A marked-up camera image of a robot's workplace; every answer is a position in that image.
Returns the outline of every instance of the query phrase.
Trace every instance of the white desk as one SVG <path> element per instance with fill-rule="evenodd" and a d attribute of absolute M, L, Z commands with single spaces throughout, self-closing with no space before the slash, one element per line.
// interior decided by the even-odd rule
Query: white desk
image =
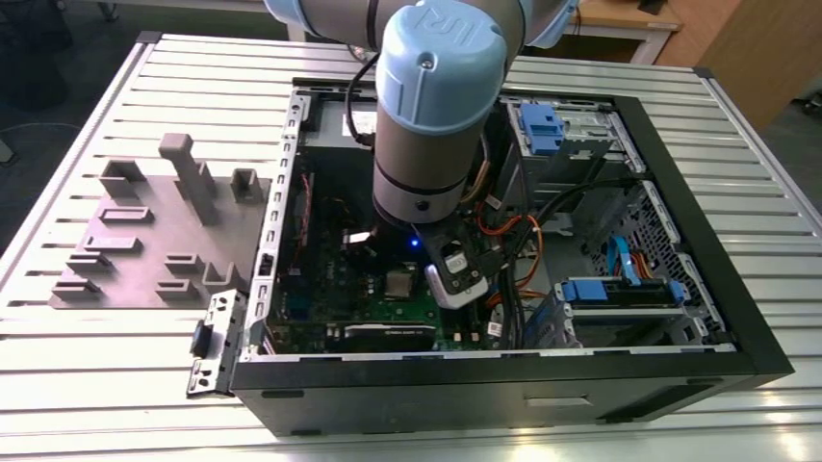
<path fill-rule="evenodd" d="M 275 439 L 235 399 L 187 401 L 199 310 L 54 310 L 111 159 L 147 174 L 166 132 L 215 176 L 271 175 L 294 77 L 349 79 L 338 45 L 166 36 L 134 47 L 0 260 L 0 455 L 38 460 L 822 459 L 822 221 L 716 83 L 690 69 L 521 59 L 511 89 L 635 96 L 797 373 L 651 423 Z"/>

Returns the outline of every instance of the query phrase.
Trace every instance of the metal bracket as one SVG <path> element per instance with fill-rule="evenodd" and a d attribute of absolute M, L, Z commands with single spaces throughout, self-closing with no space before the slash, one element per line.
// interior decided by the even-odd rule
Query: metal bracket
<path fill-rule="evenodd" d="M 194 364 L 187 398 L 232 397 L 234 366 L 240 350 L 248 300 L 236 290 L 214 294 L 206 319 L 196 324 L 191 339 Z"/>

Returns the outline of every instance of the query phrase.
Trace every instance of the open computer chassis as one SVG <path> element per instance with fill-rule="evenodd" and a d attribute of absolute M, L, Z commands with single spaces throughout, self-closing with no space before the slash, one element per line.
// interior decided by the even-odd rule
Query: open computer chassis
<path fill-rule="evenodd" d="M 629 97 L 510 91 L 487 125 L 501 167 L 486 205 L 499 210 L 499 220 L 522 200 L 515 186 L 519 166 L 529 178 L 533 207 L 593 178 L 627 173 L 642 180 L 631 189 L 587 192 L 543 227 L 546 263 L 531 286 L 541 285 L 551 295 L 537 307 L 530 325 L 542 322 L 538 327 L 547 331 L 546 322 L 553 322 L 559 332 L 579 338 L 531 339 L 525 349 L 505 350 L 486 330 L 495 313 L 483 313 L 482 320 L 477 312 L 458 315 L 470 320 L 458 321 L 455 329 L 446 320 L 461 310 L 437 310 L 425 291 L 406 304 L 390 298 L 374 302 L 375 292 L 395 293 L 403 287 L 397 281 L 410 281 L 407 274 L 395 274 L 394 283 L 377 277 L 341 279 L 341 285 L 354 285 L 351 290 L 371 300 L 349 319 L 329 306 L 338 306 L 334 300 L 351 292 L 327 289 L 326 293 L 317 284 L 303 284 L 309 294 L 323 292 L 325 308 L 317 298 L 293 296 L 297 289 L 286 281 L 299 271 L 290 262 L 339 251 L 325 248 L 323 235 L 302 248 L 302 257 L 294 256 L 301 251 L 294 242 L 306 244 L 307 239 L 298 229 L 305 220 L 315 219 L 306 200 L 317 207 L 325 207 L 327 198 L 339 202 L 337 209 L 326 206 L 326 211 L 337 210 L 333 214 L 349 213 L 350 208 L 358 209 L 357 215 L 373 210 L 371 157 L 345 128 L 345 89 L 338 82 L 295 83 L 251 289 L 211 299 L 192 346 L 190 397 L 238 396 L 282 435 L 613 424 L 657 419 L 725 390 L 753 388 L 793 371 L 651 120 L 639 101 Z M 565 144 L 551 160 L 534 155 L 519 122 L 521 105 L 530 103 L 551 106 L 565 119 Z M 354 102 L 362 131 L 375 105 L 374 90 L 363 88 Z M 505 148 L 511 143 L 522 150 L 522 164 Z M 313 155 L 321 158 L 307 168 Z M 345 199 L 334 197 L 329 188 L 311 189 L 339 181 L 345 185 L 335 184 L 333 190 L 349 188 Z M 317 227 L 326 229 L 322 223 Z M 634 332 L 633 340 L 623 337 L 622 343 L 601 330 L 611 321 L 595 320 L 595 335 L 587 338 L 574 332 L 577 318 L 563 309 L 561 284 L 573 277 L 609 277 L 605 243 L 613 235 L 641 248 L 654 261 L 657 276 L 680 281 L 690 300 L 678 307 L 680 316 L 646 324 L 650 329 Z M 410 261 L 403 271 L 417 271 L 419 260 L 403 258 Z M 319 284 L 337 283 L 342 269 L 331 260 L 311 260 L 322 266 Z M 410 293 L 406 288 L 401 296 Z M 546 308 L 554 309 L 547 317 L 541 311 Z M 318 315 L 314 310 L 327 311 Z M 331 340 L 339 340 L 339 329 L 382 321 L 375 317 L 397 324 L 434 325 L 434 348 L 406 352 L 338 348 L 343 344 Z M 285 327 L 301 321 L 319 321 L 315 330 Z"/>

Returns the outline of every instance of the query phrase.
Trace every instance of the side panel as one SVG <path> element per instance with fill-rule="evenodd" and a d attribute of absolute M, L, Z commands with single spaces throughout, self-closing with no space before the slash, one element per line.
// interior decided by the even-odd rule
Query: side panel
<path fill-rule="evenodd" d="M 246 390 L 238 397 L 278 435 L 534 428 L 651 420 L 740 381 L 726 378 Z"/>

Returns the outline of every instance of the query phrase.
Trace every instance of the vertical post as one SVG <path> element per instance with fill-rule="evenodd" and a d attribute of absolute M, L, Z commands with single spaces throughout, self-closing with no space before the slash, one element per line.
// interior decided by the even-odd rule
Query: vertical post
<path fill-rule="evenodd" d="M 218 209 L 211 199 L 208 185 L 191 157 L 192 146 L 194 141 L 187 134 L 167 133 L 159 143 L 159 155 L 174 164 L 196 216 L 203 226 L 208 226 L 219 222 Z"/>

